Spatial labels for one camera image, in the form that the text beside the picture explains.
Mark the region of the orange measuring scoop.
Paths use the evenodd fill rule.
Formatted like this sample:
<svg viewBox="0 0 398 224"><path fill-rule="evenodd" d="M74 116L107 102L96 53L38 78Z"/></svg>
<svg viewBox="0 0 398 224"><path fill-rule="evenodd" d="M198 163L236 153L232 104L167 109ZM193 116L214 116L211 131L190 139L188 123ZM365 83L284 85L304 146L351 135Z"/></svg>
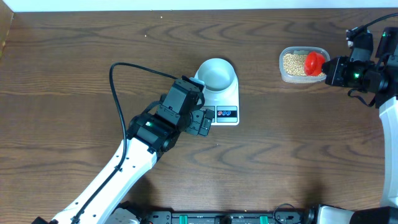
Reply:
<svg viewBox="0 0 398 224"><path fill-rule="evenodd" d="M318 52L310 52L305 58L304 73L307 76L319 76L322 65L326 62L325 57Z"/></svg>

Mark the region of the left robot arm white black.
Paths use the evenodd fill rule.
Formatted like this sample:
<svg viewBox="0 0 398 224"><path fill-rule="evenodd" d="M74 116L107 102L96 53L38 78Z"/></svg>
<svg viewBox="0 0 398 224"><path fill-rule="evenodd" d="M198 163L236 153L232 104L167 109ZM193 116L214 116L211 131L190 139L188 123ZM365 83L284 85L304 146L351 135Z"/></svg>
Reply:
<svg viewBox="0 0 398 224"><path fill-rule="evenodd" d="M180 134L207 136L215 113L193 110L186 123L172 124L164 107L155 114L148 111L131 120L117 151L87 188L51 223L106 223L130 188L158 159L174 147Z"/></svg>

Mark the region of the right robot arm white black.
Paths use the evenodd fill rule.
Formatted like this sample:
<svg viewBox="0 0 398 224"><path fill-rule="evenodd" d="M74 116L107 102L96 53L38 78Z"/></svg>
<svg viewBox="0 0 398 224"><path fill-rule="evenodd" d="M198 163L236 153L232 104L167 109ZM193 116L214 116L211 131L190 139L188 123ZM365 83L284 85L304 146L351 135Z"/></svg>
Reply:
<svg viewBox="0 0 398 224"><path fill-rule="evenodd" d="M397 28L386 27L377 50L367 26L347 30L348 57L334 58L322 66L325 83L349 88L353 93L373 93L368 107L379 111L384 132L385 172L380 206L351 211L320 205L315 223L397 223Z"/></svg>

